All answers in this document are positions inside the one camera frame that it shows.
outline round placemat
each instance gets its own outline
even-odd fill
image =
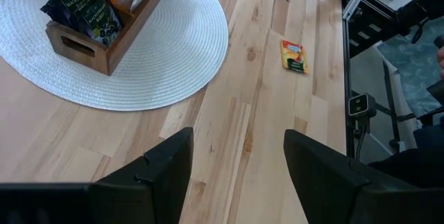
[[[47,0],[0,0],[0,55],[22,76],[69,101],[149,110],[204,87],[219,70],[228,27],[218,0],[161,0],[111,76],[54,53],[39,10]]]

